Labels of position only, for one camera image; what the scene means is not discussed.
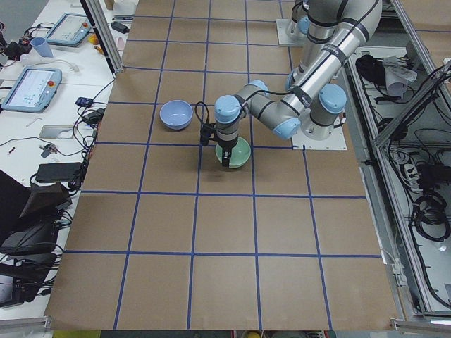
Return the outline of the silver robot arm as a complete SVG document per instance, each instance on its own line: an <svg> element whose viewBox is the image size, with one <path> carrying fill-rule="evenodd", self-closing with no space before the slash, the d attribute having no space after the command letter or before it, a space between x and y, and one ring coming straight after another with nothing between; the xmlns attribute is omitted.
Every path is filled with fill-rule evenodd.
<svg viewBox="0 0 451 338"><path fill-rule="evenodd" d="M287 34L305 35L307 40L281 100L270 99L260 80L216 100L214 139L221 165L230 166L239 123L248 114L281 139L298 131L310 139L327 139L346 104L344 91L330 80L374 34L382 8L382 1L296 1Z"/></svg>

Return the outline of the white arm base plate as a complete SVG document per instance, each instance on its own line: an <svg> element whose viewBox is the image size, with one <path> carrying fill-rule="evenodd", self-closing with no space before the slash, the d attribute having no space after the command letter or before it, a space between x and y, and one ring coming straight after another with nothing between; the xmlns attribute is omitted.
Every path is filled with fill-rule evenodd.
<svg viewBox="0 0 451 338"><path fill-rule="evenodd" d="M339 118L330 126L316 125L310 117L302 121L301 128L292 137L292 146L299 150L346 151L347 145Z"/></svg>
<svg viewBox="0 0 451 338"><path fill-rule="evenodd" d="M291 19L277 19L276 30L279 46L304 46L307 36Z"/></svg>

